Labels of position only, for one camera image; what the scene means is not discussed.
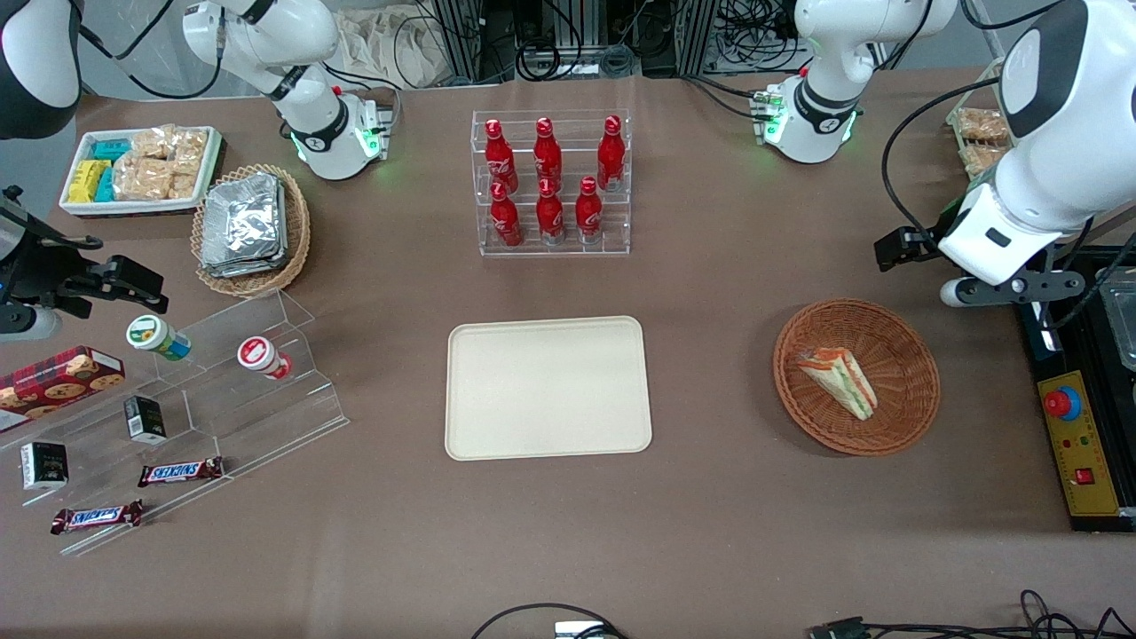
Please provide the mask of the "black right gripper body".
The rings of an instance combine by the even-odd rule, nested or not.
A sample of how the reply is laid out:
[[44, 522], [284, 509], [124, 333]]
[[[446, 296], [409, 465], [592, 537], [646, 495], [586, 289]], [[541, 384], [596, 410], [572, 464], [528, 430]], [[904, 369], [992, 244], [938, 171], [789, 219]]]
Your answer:
[[72, 280], [83, 282], [94, 264], [82, 250], [44, 247], [41, 234], [59, 234], [20, 205], [20, 186], [3, 190], [3, 302], [28, 304], [87, 320], [92, 304], [69, 290]]

